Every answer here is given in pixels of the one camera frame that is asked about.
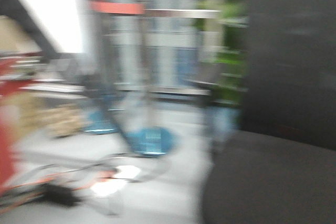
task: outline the white floor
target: white floor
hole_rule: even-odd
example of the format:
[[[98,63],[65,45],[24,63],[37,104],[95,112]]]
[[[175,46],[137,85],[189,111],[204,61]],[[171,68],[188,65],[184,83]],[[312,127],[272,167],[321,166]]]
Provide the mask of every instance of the white floor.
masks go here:
[[[169,164],[168,169],[154,180],[130,183],[122,188],[118,206],[123,210],[118,216],[107,217],[87,205],[64,208],[34,203],[0,216],[0,223],[201,223],[200,193],[212,165],[208,139],[203,136],[201,111],[193,106],[166,104],[161,106],[157,118],[177,141],[175,149],[162,158],[162,165]],[[66,158],[78,159],[79,163],[81,159],[95,161],[107,154],[127,151],[127,146],[117,133],[51,139],[41,130],[19,142],[16,149],[22,151],[22,157],[27,160],[23,166],[36,167],[66,163]]]

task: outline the black chair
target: black chair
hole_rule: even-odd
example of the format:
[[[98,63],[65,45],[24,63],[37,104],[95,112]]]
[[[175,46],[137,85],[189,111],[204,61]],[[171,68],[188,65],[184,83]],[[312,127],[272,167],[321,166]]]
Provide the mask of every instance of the black chair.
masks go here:
[[[203,219],[335,223],[335,0],[248,2],[242,127],[215,159]]]

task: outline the chair backrest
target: chair backrest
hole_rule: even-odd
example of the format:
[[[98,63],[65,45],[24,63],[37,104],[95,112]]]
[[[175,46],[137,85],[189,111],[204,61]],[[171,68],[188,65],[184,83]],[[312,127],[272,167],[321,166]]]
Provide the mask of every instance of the chair backrest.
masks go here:
[[[336,150],[336,0],[249,0],[242,129]]]

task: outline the metal shelf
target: metal shelf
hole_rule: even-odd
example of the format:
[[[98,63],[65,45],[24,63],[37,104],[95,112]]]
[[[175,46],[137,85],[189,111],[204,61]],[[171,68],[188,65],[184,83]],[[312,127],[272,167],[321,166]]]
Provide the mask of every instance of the metal shelf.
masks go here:
[[[218,18],[218,10],[146,9],[147,17]]]
[[[120,91],[141,91],[143,86],[126,86],[117,85],[116,88]],[[172,88],[172,87],[150,87],[151,93],[157,94],[179,94],[179,95],[210,95],[210,91],[198,88]]]

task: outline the red object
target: red object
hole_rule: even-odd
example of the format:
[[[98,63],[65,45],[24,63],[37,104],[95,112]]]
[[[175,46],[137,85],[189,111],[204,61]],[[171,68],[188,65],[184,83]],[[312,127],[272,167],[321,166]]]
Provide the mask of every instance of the red object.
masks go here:
[[[143,15],[145,13],[142,4],[120,4],[105,1],[91,1],[91,8],[99,13]]]
[[[0,122],[0,196],[6,190],[4,184],[14,174],[14,165],[9,151],[9,135]]]
[[[13,65],[17,59],[1,59],[0,60],[0,76],[11,72],[11,65]],[[19,88],[32,83],[32,81],[4,81],[0,83],[0,99],[6,97],[12,93],[15,93]],[[13,158],[9,149],[9,143],[11,143],[11,134],[8,130],[10,125],[6,123],[6,118],[0,113],[0,196],[6,190],[4,184],[15,173]]]

